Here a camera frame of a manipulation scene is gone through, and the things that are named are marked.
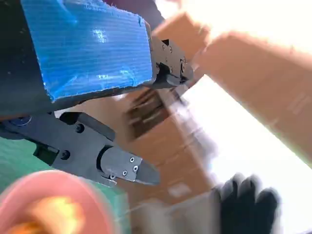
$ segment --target cardboard box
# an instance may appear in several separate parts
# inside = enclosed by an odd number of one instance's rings
[[[195,23],[186,12],[181,12],[167,19],[152,32],[152,35],[161,40],[172,40],[183,50],[189,61],[198,51],[206,47],[209,31],[208,27]]]
[[[195,168],[176,181],[173,181],[167,188],[154,194],[148,194],[146,197],[157,198],[169,205],[173,205],[205,193],[211,188],[211,184],[203,171]]]
[[[172,117],[131,142],[133,153],[154,165],[175,155],[184,145],[183,135]]]
[[[197,63],[292,150],[312,161],[312,64],[308,68],[286,52],[235,35],[213,42]]]

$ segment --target blue foam pad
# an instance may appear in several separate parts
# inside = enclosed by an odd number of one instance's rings
[[[142,17],[101,0],[22,0],[52,101],[152,79]]]

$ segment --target green surface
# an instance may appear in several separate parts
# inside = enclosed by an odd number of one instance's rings
[[[35,149],[36,145],[27,140],[7,140],[0,137],[0,193],[22,176],[53,169],[33,156]],[[122,226],[122,232],[129,233],[129,220],[125,216],[125,211],[128,210],[125,193],[118,188],[108,188],[92,181],[91,183],[108,199],[115,220]]]

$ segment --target pink cup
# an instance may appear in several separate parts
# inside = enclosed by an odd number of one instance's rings
[[[16,224],[29,204],[49,196],[67,196],[81,205],[81,234],[119,233],[109,204],[82,179],[62,171],[32,173],[7,188],[0,195],[0,233]]]

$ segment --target gloved hand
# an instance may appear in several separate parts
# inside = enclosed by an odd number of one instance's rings
[[[256,195],[257,186],[254,178],[239,182],[235,176],[215,190],[220,201],[221,234],[271,233],[279,199],[272,189]]]

